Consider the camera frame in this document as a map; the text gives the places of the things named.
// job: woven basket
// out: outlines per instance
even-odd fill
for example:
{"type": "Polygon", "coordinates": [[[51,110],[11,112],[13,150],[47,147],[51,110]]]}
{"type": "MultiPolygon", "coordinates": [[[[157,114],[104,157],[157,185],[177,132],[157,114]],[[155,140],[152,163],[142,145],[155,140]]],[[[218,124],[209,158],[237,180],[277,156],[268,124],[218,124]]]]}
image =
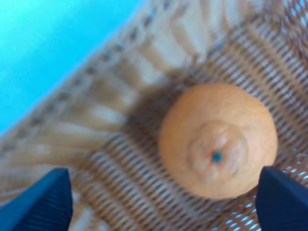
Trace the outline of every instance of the woven basket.
{"type": "Polygon", "coordinates": [[[189,194],[161,165],[157,134],[188,87],[236,84],[275,119],[275,165],[308,184],[307,16],[305,0],[149,1],[2,137],[0,206],[64,166],[72,231],[106,223],[125,231],[260,230],[255,190],[223,201],[189,194]]]}

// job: blue background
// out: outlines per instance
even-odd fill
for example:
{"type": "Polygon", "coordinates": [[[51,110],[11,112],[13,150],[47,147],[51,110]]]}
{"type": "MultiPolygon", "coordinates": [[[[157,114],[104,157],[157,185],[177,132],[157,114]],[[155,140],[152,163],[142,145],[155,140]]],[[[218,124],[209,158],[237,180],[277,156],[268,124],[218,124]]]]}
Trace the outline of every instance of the blue background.
{"type": "Polygon", "coordinates": [[[0,1],[0,134],[117,31],[141,1],[0,1]]]}

